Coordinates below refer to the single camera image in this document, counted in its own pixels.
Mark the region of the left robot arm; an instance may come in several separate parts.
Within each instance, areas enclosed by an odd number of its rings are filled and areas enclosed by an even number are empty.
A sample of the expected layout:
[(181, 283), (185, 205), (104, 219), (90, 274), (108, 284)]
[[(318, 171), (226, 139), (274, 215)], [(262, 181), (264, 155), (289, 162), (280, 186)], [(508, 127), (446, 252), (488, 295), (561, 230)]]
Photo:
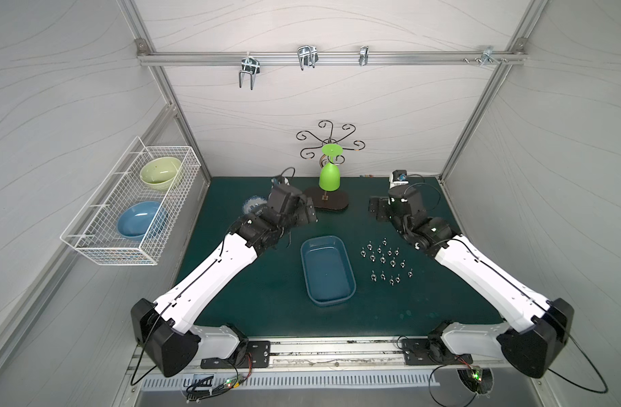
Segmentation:
[(198, 327), (209, 303), (244, 268), (274, 247), (292, 228), (314, 223), (313, 200), (288, 184), (272, 187), (267, 202), (242, 215), (217, 248), (174, 288), (131, 309), (134, 337), (165, 377), (178, 375), (195, 358), (242, 363), (249, 340), (230, 325)]

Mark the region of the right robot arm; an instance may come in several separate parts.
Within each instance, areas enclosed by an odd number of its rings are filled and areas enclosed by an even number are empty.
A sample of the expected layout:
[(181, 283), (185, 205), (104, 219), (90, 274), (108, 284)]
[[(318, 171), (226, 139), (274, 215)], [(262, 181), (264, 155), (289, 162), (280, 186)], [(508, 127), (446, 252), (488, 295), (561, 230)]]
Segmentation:
[(496, 325), (442, 322), (428, 336), (428, 352), (438, 363), (470, 354), (507, 361), (517, 371), (541, 378), (567, 345), (573, 307), (550, 300), (520, 283), (480, 252), (443, 218), (431, 217), (414, 186), (396, 181), (387, 197), (372, 197), (370, 212), (389, 221), (400, 237), (454, 272), (497, 310)]

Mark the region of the teal plastic storage box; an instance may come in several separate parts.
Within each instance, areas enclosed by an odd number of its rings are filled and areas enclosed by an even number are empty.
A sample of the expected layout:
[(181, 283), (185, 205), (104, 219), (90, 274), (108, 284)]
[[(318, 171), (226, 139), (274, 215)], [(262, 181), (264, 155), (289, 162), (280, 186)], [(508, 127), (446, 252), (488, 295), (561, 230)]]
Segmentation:
[(356, 293), (356, 279), (344, 242), (336, 236), (314, 237), (300, 247), (307, 295), (318, 307), (340, 305)]

